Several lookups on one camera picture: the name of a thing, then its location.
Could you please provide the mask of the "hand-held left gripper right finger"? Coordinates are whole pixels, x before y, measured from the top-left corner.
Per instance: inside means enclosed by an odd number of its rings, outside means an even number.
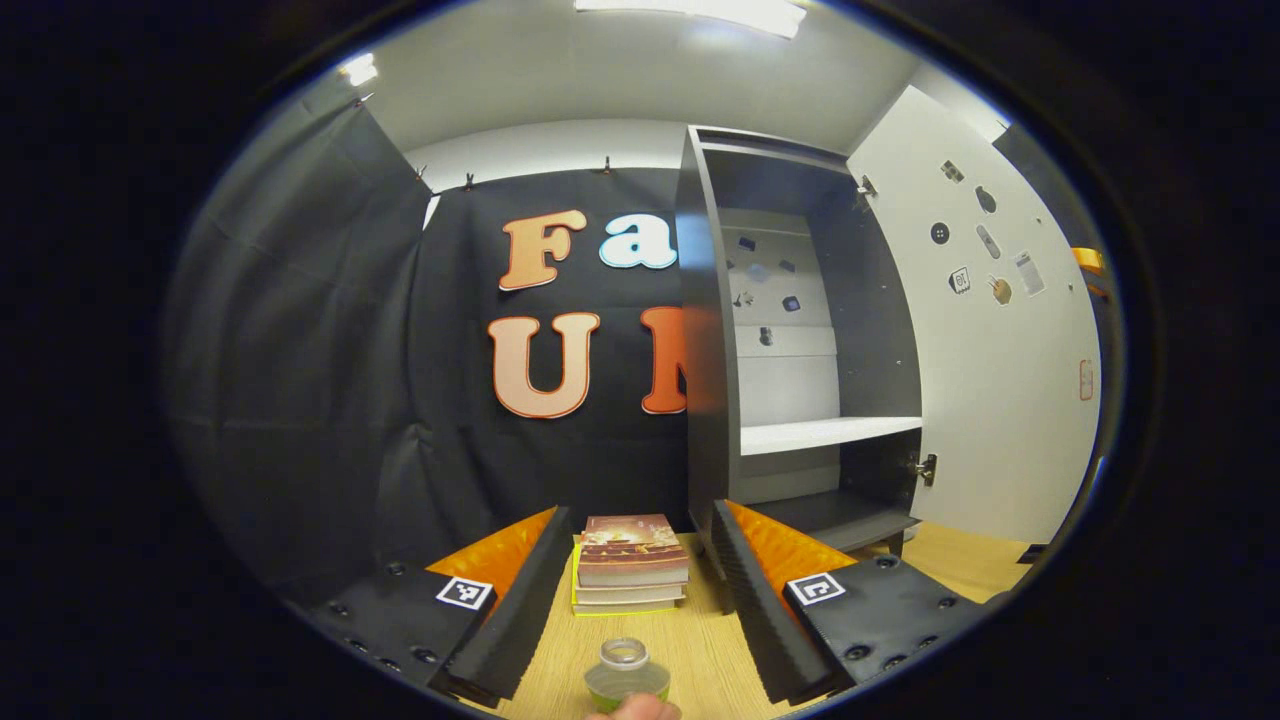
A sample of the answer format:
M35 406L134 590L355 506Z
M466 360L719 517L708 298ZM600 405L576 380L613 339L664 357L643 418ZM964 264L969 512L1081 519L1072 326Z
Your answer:
M728 500L712 505L712 548L773 702L876 683L996 607L896 555L856 560Z

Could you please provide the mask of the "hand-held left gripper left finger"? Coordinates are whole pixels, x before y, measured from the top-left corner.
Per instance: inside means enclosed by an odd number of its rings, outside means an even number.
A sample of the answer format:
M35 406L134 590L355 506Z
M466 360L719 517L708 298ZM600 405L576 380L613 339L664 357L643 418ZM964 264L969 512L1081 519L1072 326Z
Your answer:
M393 560L300 611L338 646L449 700L512 700L573 547L553 506L429 565Z

